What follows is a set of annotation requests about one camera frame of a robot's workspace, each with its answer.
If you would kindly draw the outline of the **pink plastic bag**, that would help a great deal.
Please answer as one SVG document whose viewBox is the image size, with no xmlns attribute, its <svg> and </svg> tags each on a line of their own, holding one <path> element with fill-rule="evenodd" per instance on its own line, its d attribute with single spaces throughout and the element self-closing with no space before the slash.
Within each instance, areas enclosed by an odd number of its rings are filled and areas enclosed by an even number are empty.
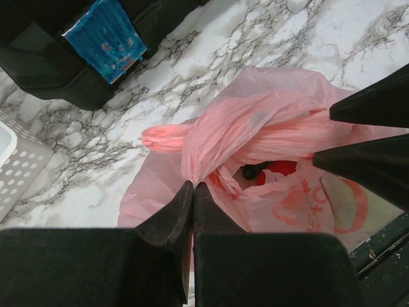
<svg viewBox="0 0 409 307">
<path fill-rule="evenodd" d="M 244 70 L 199 117 L 142 133 L 149 154 L 122 198 L 118 226 L 141 224 L 189 180 L 204 182 L 248 232 L 329 233 L 353 250 L 401 210 L 315 168 L 313 154 L 404 130 L 333 122 L 330 107 L 350 94 L 311 70 Z M 296 172 L 265 185 L 244 179 L 244 165 L 265 161 L 295 161 Z"/>
</svg>

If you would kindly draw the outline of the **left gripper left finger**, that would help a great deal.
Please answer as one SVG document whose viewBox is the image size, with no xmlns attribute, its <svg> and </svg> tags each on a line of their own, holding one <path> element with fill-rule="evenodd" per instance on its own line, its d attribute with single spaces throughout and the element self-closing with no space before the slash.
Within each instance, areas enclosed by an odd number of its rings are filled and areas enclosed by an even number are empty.
<svg viewBox="0 0 409 307">
<path fill-rule="evenodd" d="M 2 306 L 181 306 L 188 301 L 192 183 L 135 228 L 1 232 Z"/>
</svg>

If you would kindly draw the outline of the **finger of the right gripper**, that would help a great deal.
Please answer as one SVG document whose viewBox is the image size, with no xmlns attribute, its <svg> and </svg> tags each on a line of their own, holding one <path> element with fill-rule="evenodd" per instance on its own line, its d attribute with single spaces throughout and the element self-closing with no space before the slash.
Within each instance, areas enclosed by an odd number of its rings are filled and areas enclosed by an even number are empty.
<svg viewBox="0 0 409 307">
<path fill-rule="evenodd" d="M 313 165 L 408 210 L 408 134 L 316 152 Z"/>
<path fill-rule="evenodd" d="M 337 122 L 408 127 L 408 65 L 330 107 Z"/>
</svg>

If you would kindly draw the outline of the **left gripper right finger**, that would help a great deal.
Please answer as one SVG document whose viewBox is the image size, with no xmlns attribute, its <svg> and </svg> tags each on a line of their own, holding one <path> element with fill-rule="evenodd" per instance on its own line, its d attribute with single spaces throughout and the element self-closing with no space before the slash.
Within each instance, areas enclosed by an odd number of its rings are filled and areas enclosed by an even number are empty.
<svg viewBox="0 0 409 307">
<path fill-rule="evenodd" d="M 344 246 L 324 233 L 248 233 L 194 192 L 197 306 L 362 306 Z"/>
</svg>

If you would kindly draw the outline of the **red fake apple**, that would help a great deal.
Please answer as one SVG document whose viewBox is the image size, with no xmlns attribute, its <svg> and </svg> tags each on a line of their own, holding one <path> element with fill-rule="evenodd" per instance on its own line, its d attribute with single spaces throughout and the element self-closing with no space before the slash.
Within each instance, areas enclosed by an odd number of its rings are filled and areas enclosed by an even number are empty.
<svg viewBox="0 0 409 307">
<path fill-rule="evenodd" d="M 284 177 L 296 172 L 297 162 L 295 161 L 274 161 L 271 162 L 258 175 L 256 185 L 265 185 L 280 181 Z"/>
</svg>

